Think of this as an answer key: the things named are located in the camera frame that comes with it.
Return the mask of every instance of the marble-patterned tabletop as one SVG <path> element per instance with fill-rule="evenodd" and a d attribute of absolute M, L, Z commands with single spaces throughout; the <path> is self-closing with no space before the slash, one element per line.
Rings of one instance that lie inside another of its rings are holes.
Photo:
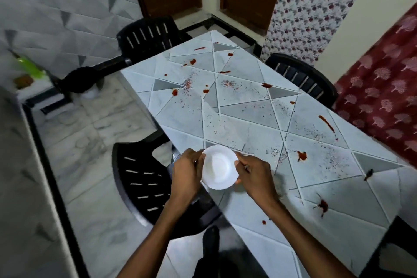
<path fill-rule="evenodd" d="M 293 216 L 355 275 L 411 191 L 413 168 L 217 31 L 122 74 L 180 152 L 222 144 L 267 161 Z M 209 192 L 270 277 L 308 277 L 241 187 Z"/>

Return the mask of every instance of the white bowl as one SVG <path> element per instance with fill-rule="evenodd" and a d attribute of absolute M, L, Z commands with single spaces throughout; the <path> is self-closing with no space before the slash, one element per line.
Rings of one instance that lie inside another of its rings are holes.
<path fill-rule="evenodd" d="M 206 154 L 201 180 L 211 189 L 226 189 L 232 186 L 239 174 L 234 162 L 236 154 L 223 145 L 213 145 L 203 151 Z"/>

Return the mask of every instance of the forearm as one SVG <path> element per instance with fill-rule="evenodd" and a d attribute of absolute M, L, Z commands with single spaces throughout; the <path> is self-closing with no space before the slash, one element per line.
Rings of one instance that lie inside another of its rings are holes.
<path fill-rule="evenodd" d="M 183 211 L 175 202 L 165 204 L 153 229 L 132 254 L 117 278 L 152 278 L 156 277 L 164 259 L 170 235 Z"/>
<path fill-rule="evenodd" d="M 305 228 L 280 202 L 259 205 L 284 234 L 311 278 L 352 278 L 354 275 Z"/>

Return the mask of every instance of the person's left hand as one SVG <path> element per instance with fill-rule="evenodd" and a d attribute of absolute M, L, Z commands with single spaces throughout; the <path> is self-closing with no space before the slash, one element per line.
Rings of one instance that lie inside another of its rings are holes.
<path fill-rule="evenodd" d="M 171 197 L 172 205 L 184 213 L 201 187 L 203 172 L 203 150 L 198 152 L 187 149 L 174 163 L 172 171 Z"/>

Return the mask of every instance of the red curtain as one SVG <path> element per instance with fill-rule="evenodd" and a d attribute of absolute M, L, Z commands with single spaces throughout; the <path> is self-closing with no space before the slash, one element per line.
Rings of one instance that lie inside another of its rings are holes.
<path fill-rule="evenodd" d="M 335 86 L 335 112 L 417 167 L 417 4 Z"/>

